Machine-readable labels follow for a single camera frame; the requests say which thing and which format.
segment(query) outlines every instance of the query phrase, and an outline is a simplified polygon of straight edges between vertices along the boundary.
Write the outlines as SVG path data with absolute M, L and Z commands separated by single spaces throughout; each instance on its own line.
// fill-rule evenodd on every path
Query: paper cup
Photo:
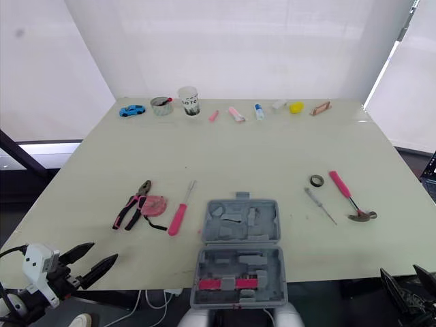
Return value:
M 188 116 L 196 116 L 200 113 L 198 93 L 195 87 L 182 87 L 178 90 L 178 97 L 182 101 L 183 108 Z

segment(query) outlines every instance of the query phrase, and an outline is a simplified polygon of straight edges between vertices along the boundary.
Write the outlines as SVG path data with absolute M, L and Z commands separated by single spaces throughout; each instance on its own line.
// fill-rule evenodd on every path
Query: toy car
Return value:
M 145 112 L 145 107 L 139 104 L 132 104 L 128 107 L 123 107 L 120 109 L 120 116 L 127 117 L 133 114 L 142 114 Z

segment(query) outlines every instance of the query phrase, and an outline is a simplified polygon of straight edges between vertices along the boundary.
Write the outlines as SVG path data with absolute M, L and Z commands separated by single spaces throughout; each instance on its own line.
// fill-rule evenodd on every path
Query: pink screwdriver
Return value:
M 180 203 L 178 206 L 178 209 L 176 211 L 176 214 L 174 215 L 174 218 L 172 219 L 171 225 L 168 228 L 168 235 L 174 236 L 177 235 L 178 230 L 180 229 L 180 226 L 182 225 L 183 217 L 185 216 L 185 211 L 187 209 L 187 201 L 189 198 L 189 195 L 191 194 L 191 191 L 193 189 L 193 186 L 196 184 L 197 181 L 190 182 L 188 186 L 188 190 L 186 191 L 185 199 L 183 200 L 183 203 Z

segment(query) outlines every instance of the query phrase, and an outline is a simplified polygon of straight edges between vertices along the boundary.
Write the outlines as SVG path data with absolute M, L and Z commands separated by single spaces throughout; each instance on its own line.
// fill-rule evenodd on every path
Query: tape roll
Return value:
M 321 187 L 324 184 L 324 178 L 320 175 L 312 175 L 310 182 L 314 187 Z

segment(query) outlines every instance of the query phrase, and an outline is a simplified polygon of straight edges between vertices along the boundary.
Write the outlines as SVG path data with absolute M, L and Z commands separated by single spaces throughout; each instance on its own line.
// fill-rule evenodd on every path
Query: yellow lid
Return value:
M 290 104 L 289 110 L 290 110 L 291 114 L 298 114 L 299 112 L 301 112 L 303 110 L 304 107 L 305 107 L 304 103 L 295 102 L 293 104 Z

